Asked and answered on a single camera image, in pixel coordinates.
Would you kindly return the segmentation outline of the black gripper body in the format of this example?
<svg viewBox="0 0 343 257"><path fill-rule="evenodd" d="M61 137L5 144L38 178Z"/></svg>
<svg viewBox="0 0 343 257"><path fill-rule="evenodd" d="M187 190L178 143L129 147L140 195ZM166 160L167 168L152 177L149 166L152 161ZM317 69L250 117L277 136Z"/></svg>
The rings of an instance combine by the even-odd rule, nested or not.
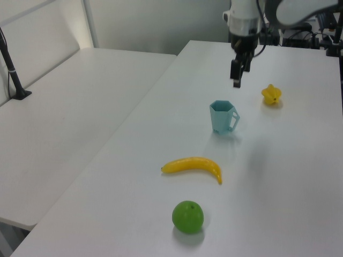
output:
<svg viewBox="0 0 343 257"><path fill-rule="evenodd" d="M253 58L258 45L258 34L240 36L231 33L231 48L238 58Z"/></svg>

